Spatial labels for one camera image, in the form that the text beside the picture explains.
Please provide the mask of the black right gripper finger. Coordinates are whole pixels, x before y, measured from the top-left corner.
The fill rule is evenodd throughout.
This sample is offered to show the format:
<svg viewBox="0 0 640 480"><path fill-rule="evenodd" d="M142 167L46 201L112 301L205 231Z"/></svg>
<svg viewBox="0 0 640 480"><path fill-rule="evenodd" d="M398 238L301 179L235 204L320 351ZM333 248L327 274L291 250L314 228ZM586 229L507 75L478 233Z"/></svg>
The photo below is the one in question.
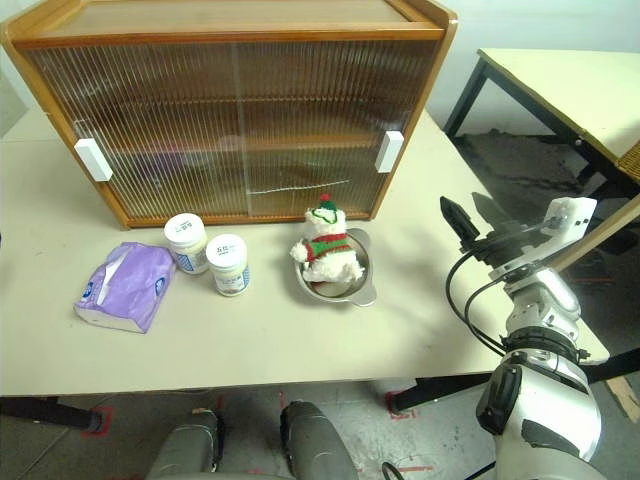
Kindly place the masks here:
<svg viewBox="0 0 640 480"><path fill-rule="evenodd" d="M445 196L440 197L440 209L444 220L458 236L461 250L471 250L480 232L467 212L458 203Z"/></svg>
<svg viewBox="0 0 640 480"><path fill-rule="evenodd" d="M521 230L522 225L509 216L491 197L473 192L472 199L476 211L496 233L513 233Z"/></svg>

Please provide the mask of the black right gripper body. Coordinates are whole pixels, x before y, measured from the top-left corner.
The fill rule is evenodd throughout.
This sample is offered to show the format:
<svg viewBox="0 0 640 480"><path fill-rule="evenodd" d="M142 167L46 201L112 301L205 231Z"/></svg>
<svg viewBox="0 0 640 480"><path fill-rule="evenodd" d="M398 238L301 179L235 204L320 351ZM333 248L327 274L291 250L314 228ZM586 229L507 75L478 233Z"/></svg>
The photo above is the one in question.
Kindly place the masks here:
<svg viewBox="0 0 640 480"><path fill-rule="evenodd" d="M485 238L475 241L470 253L487 265L503 265L519 257L523 247L532 244L539 230L539 226L530 226L503 233L492 231Z"/></svg>

